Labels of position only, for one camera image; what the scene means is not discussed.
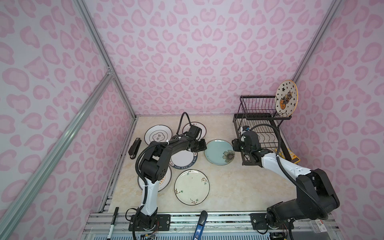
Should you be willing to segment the light teal flower plate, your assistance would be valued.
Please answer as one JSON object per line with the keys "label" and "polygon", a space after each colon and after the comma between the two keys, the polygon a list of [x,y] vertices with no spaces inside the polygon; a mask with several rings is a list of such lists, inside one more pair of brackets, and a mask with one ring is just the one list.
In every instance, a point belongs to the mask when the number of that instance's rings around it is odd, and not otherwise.
{"label": "light teal flower plate", "polygon": [[232,145],[225,140],[212,140],[207,144],[204,151],[206,159],[213,165],[225,166],[235,158]]}

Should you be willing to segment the star and cat plate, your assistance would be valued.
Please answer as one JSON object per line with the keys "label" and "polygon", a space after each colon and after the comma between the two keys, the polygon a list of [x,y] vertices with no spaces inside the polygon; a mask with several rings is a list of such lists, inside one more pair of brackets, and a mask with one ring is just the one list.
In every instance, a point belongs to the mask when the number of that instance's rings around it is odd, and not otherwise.
{"label": "star and cat plate", "polygon": [[298,105],[299,92],[297,85],[291,80],[283,81],[276,92],[275,109],[280,117],[290,117]]}

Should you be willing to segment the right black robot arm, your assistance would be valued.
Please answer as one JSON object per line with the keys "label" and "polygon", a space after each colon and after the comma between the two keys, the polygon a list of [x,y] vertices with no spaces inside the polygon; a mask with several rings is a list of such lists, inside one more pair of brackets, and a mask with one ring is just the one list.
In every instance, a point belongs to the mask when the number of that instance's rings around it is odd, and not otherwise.
{"label": "right black robot arm", "polygon": [[326,220],[329,213],[340,207],[339,198],[325,171],[303,168],[280,157],[281,137],[275,152],[262,148],[259,136],[253,131],[243,132],[238,139],[232,140],[232,145],[235,152],[250,157],[263,168],[290,181],[297,189],[295,199],[267,208],[269,227],[278,228],[291,219]]}

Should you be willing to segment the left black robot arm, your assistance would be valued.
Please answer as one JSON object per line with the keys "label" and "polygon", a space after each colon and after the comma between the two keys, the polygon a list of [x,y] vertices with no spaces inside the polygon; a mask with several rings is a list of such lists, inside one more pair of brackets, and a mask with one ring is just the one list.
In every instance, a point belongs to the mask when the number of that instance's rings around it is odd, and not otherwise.
{"label": "left black robot arm", "polygon": [[153,141],[138,156],[135,170],[144,182],[141,204],[133,218],[135,227],[151,230],[155,227],[158,212],[157,198],[160,180],[166,175],[171,157],[181,151],[198,153],[207,149],[204,139],[199,139],[202,129],[192,125],[182,134],[164,142]]}

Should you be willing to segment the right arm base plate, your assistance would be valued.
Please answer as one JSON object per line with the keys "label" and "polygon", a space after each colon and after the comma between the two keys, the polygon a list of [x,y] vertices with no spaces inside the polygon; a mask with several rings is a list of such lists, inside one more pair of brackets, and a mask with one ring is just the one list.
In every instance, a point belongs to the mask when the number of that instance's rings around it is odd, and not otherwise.
{"label": "right arm base plate", "polygon": [[280,219],[270,212],[263,214],[252,213],[250,218],[253,230],[262,235],[271,230],[288,230],[290,222],[293,220],[293,218]]}

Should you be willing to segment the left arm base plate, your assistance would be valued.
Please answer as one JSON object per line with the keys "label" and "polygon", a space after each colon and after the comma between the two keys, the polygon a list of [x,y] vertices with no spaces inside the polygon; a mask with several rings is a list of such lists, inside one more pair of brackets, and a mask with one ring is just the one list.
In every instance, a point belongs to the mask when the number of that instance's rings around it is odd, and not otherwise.
{"label": "left arm base plate", "polygon": [[153,232],[153,231],[169,231],[171,224],[171,215],[160,214],[157,215],[150,225],[145,224],[143,221],[136,221],[133,217],[130,220],[129,231]]}

